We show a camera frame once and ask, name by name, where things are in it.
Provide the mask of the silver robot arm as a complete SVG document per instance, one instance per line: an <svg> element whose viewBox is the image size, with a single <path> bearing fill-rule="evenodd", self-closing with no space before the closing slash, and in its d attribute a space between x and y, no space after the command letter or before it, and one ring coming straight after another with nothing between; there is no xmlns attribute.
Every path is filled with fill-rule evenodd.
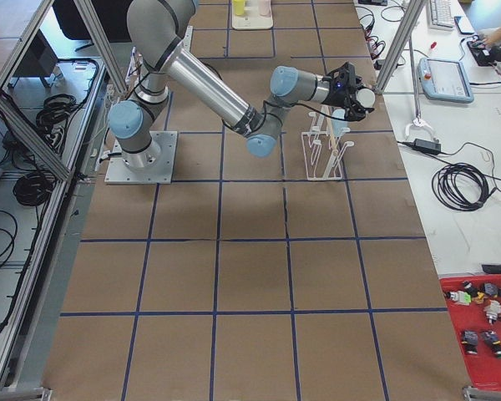
<svg viewBox="0 0 501 401"><path fill-rule="evenodd" d="M373 111L375 94L363 85L351 63L326 75L275 68L271 95L257 111L185 49L185 31L198 7L196 1L133 1L129 5L127 28L143 65L132 98L109 111L109 127L129 168L151 167L161 156L149 128L167 103L168 79L177 81L230 130L243 136L247 149L257 157L272 152L287 114L301 101L342 108L345 121L361 121Z"/></svg>

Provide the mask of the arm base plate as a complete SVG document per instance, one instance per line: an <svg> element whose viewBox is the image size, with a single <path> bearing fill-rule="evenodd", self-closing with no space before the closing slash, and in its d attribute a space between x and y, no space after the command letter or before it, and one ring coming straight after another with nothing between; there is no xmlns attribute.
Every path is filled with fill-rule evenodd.
<svg viewBox="0 0 501 401"><path fill-rule="evenodd" d="M110 185L170 184L175 165L177 131L151 131L152 141L142 153L123 152L115 140L113 152L120 153L109 160L105 182Z"/></svg>

